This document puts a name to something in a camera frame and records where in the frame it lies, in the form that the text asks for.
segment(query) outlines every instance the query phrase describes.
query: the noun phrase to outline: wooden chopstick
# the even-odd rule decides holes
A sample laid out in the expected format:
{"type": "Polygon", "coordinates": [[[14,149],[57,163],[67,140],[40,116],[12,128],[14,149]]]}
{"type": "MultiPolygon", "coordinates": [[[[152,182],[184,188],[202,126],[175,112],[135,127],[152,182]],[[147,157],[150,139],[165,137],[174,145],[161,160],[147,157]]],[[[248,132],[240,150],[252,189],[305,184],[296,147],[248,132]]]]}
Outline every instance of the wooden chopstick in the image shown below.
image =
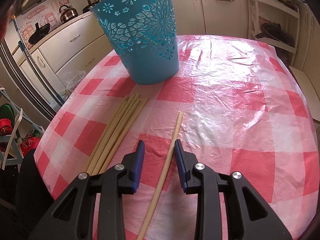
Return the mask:
{"type": "Polygon", "coordinates": [[[96,164],[97,164],[97,162],[98,162],[98,160],[99,160],[99,158],[100,158],[100,156],[101,156],[101,154],[103,152],[103,149],[107,145],[107,143],[108,143],[108,141],[109,141],[114,129],[118,125],[118,123],[119,123],[120,119],[122,118],[124,112],[127,110],[128,106],[129,106],[128,101],[124,101],[123,102],[123,105],[120,107],[119,112],[116,114],[116,116],[115,116],[114,120],[112,121],[112,123],[110,124],[105,136],[103,137],[100,145],[98,146],[98,149],[97,149],[95,155],[93,156],[92,161],[90,162],[89,167],[87,169],[87,173],[89,175],[92,174],[92,172],[93,172],[93,170],[94,170],[94,168],[95,168],[95,166],[96,166],[96,164]]]}
{"type": "Polygon", "coordinates": [[[84,168],[84,171],[87,171],[87,169],[89,168],[89,165],[90,165],[90,163],[91,163],[91,161],[92,161],[92,159],[93,159],[93,157],[94,157],[94,155],[95,155],[95,153],[96,153],[96,151],[97,151],[97,149],[98,149],[98,147],[99,147],[99,145],[100,145],[103,137],[106,135],[107,130],[108,130],[108,128],[110,127],[110,124],[113,122],[113,120],[114,120],[114,118],[116,117],[116,115],[118,114],[120,108],[124,106],[124,102],[125,102],[127,99],[128,99],[128,96],[125,96],[125,97],[122,99],[122,101],[120,102],[117,110],[114,112],[113,116],[112,116],[111,119],[108,121],[106,128],[104,129],[102,135],[100,136],[100,138],[99,138],[96,146],[94,147],[94,149],[93,149],[93,151],[92,151],[92,153],[91,153],[91,155],[90,155],[90,158],[89,158],[89,160],[88,160],[87,165],[86,165],[85,168],[84,168]]]}
{"type": "Polygon", "coordinates": [[[119,135],[117,141],[115,142],[113,148],[111,149],[110,153],[108,154],[108,157],[106,158],[103,166],[101,167],[99,174],[105,172],[106,168],[108,167],[108,165],[110,164],[110,162],[113,158],[113,155],[115,155],[117,149],[119,148],[119,145],[121,144],[122,140],[124,139],[125,135],[129,131],[129,129],[132,126],[132,124],[134,123],[134,121],[137,119],[138,115],[140,114],[141,110],[143,109],[143,107],[145,106],[147,101],[148,101],[148,98],[142,99],[140,101],[139,105],[137,106],[137,108],[135,109],[135,111],[133,112],[133,114],[130,116],[128,122],[126,123],[125,127],[123,128],[123,130],[122,130],[121,134],[119,135]]]}
{"type": "Polygon", "coordinates": [[[115,132],[112,134],[110,140],[108,141],[105,149],[103,150],[97,164],[96,167],[94,168],[92,175],[96,175],[99,173],[101,167],[103,166],[103,163],[105,162],[106,158],[108,157],[108,154],[111,150],[111,148],[113,147],[113,145],[115,144],[115,142],[117,141],[121,131],[123,130],[123,128],[125,127],[125,125],[127,124],[130,116],[132,115],[132,113],[135,111],[135,109],[137,108],[138,104],[140,103],[141,99],[137,99],[136,102],[133,104],[133,106],[131,107],[130,111],[127,113],[127,115],[124,117],[123,121],[121,123],[119,123],[118,127],[116,128],[115,132]]]}
{"type": "Polygon", "coordinates": [[[152,219],[153,213],[155,212],[155,209],[156,209],[156,206],[157,206],[157,203],[158,203],[161,191],[162,191],[162,187],[164,185],[165,178],[167,177],[167,173],[168,173],[169,166],[170,166],[171,159],[172,159],[174,142],[178,138],[181,121],[182,121],[182,112],[179,112],[178,117],[177,117],[177,122],[176,122],[176,125],[174,128],[174,131],[173,131],[171,144],[170,144],[170,147],[168,150],[167,158],[165,159],[164,166],[163,166],[156,190],[153,194],[153,197],[152,197],[150,206],[148,208],[147,214],[143,220],[143,223],[142,223],[139,235],[137,237],[137,240],[143,240],[143,238],[148,230],[148,227],[150,225],[150,221],[152,219]]]}

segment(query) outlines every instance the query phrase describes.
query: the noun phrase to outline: blue plastic basket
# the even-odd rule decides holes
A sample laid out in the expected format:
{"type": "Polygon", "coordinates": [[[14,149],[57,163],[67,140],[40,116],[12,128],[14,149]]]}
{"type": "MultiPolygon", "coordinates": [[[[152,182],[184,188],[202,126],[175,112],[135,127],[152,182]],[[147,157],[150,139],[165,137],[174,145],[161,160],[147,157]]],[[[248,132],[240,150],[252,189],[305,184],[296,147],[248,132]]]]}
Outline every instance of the blue plastic basket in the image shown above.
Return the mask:
{"type": "Polygon", "coordinates": [[[91,11],[137,84],[154,84],[179,69],[171,0],[103,0],[91,11]]]}

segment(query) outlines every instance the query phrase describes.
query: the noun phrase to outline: red bowl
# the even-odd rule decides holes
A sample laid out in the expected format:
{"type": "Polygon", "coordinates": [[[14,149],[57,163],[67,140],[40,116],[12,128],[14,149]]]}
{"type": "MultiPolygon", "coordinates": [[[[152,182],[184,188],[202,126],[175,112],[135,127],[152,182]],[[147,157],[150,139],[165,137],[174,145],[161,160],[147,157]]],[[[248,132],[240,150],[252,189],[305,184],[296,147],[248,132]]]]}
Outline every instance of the red bowl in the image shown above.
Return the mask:
{"type": "Polygon", "coordinates": [[[11,121],[6,118],[0,119],[0,135],[11,134],[11,132],[12,132],[11,121]]]}
{"type": "Polygon", "coordinates": [[[6,118],[0,119],[0,129],[4,128],[6,126],[10,126],[11,127],[11,121],[9,119],[6,119],[6,118]]]}

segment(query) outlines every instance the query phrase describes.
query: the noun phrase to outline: stainless steel kettle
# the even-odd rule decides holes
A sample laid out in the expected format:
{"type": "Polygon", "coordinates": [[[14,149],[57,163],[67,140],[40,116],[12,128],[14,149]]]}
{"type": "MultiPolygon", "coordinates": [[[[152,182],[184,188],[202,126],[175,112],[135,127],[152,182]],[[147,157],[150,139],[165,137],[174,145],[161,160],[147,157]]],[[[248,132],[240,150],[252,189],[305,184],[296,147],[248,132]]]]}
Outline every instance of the stainless steel kettle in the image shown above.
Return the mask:
{"type": "Polygon", "coordinates": [[[65,4],[60,6],[59,13],[61,13],[60,21],[62,24],[66,23],[67,21],[69,21],[73,18],[76,18],[79,15],[75,8],[73,8],[72,6],[65,5],[65,4]],[[63,12],[61,12],[62,7],[66,7],[66,9],[63,12]]]}

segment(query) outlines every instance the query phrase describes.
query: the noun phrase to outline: plastic table cover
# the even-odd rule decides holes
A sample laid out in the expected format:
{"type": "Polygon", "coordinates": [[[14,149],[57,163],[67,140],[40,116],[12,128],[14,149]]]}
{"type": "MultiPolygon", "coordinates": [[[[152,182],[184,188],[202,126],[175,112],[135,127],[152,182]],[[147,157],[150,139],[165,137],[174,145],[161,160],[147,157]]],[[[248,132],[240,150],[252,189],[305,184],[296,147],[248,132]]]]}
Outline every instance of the plastic table cover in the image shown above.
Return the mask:
{"type": "MultiPolygon", "coordinates": [[[[140,187],[135,195],[123,195],[127,240],[139,233],[178,111],[183,111],[179,138],[184,149],[216,172],[243,173],[297,238],[316,212],[319,188],[315,128],[299,86],[265,43],[179,36],[178,47],[179,71],[158,84],[135,84],[114,51],[90,71],[36,149],[36,165],[49,192],[56,199],[84,171],[121,99],[139,92],[149,101],[109,165],[120,163],[144,140],[140,187]]],[[[193,239],[196,208],[197,196],[183,193],[173,158],[145,238],[193,239]]],[[[221,210],[227,239],[223,200],[221,210]]]]}

